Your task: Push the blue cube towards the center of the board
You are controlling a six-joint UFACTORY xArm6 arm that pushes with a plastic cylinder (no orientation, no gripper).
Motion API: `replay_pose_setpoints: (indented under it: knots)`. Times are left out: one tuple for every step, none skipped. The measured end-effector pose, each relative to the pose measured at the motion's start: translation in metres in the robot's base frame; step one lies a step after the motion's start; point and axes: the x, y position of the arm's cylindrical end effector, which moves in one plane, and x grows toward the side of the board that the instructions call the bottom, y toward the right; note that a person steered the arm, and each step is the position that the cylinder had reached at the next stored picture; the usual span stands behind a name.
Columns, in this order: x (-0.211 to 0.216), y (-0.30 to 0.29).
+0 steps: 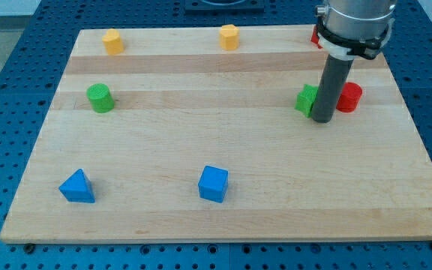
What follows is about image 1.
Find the red block behind arm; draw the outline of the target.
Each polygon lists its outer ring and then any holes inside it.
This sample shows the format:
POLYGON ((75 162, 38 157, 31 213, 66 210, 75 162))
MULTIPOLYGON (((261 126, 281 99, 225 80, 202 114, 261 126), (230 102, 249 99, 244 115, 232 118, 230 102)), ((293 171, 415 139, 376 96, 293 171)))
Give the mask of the red block behind arm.
POLYGON ((323 47, 320 45, 320 37, 318 35, 318 27, 315 25, 313 27, 313 32, 310 38, 310 41, 317 46, 318 49, 322 49, 323 47))

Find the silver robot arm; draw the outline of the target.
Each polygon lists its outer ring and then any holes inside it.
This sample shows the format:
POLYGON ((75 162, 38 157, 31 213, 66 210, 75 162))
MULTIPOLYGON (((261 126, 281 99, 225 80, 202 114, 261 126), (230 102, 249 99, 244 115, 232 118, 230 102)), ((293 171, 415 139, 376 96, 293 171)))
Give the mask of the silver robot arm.
POLYGON ((341 61, 373 60, 392 35, 396 0, 324 0, 314 8, 318 44, 341 61))

